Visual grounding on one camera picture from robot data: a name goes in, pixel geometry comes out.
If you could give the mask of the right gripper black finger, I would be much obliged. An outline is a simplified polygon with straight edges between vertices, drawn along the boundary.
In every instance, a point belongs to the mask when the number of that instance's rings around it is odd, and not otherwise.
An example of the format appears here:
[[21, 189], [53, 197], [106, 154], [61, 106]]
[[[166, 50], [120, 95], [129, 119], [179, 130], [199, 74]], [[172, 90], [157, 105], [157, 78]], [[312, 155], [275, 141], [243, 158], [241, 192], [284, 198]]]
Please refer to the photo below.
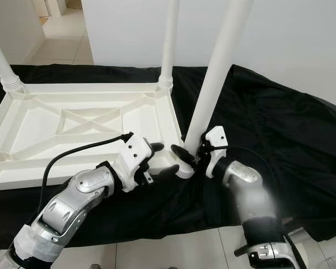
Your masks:
[[171, 145], [171, 151], [181, 160], [183, 163], [188, 164], [189, 166], [196, 166], [197, 160], [194, 155], [189, 153], [188, 150], [184, 149], [178, 145]]

